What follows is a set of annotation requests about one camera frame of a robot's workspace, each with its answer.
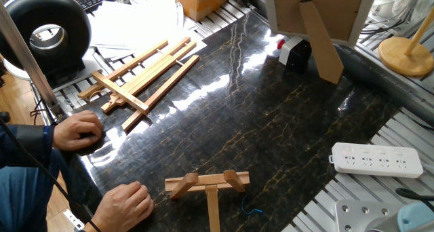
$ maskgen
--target blue wire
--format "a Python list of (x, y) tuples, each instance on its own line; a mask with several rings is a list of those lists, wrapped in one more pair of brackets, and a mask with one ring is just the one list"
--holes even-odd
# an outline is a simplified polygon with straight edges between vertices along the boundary
[(259, 210), (259, 209), (253, 209), (251, 212), (246, 212), (244, 210), (244, 201), (245, 201), (246, 198), (247, 198), (247, 195), (243, 198), (243, 201), (241, 202), (241, 210), (244, 212), (245, 215), (250, 216), (250, 215), (252, 215), (255, 212), (257, 212), (259, 214), (263, 214), (264, 213), (262, 210)]

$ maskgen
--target red light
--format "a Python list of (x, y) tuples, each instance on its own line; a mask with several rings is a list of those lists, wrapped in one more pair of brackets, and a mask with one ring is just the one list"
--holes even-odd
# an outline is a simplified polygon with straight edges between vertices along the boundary
[(285, 39), (281, 39), (279, 43), (277, 43), (277, 49), (280, 50), (283, 45), (285, 45)]

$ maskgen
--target blue sleeve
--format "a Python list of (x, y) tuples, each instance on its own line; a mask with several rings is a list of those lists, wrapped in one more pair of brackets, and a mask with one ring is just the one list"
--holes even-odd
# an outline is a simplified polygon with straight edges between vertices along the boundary
[[(54, 125), (8, 125), (21, 145), (40, 163), (47, 166), (53, 147)], [(0, 127), (0, 168), (4, 166), (35, 167), (34, 163), (12, 142)]]

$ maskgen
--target electrical outlet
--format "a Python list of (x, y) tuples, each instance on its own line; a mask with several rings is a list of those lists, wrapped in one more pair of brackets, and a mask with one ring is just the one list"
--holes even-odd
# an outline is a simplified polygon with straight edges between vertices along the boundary
[(338, 172), (404, 178), (417, 178), (423, 173), (419, 155), (413, 148), (338, 142), (332, 152), (331, 163)]

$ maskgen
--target person's right hand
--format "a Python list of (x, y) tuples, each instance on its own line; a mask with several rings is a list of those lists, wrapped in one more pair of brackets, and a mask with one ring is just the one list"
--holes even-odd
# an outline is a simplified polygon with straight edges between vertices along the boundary
[[(147, 218), (154, 203), (146, 186), (139, 182), (119, 185), (102, 198), (92, 222), (102, 232), (126, 232)], [(96, 231), (86, 224), (84, 231)]]

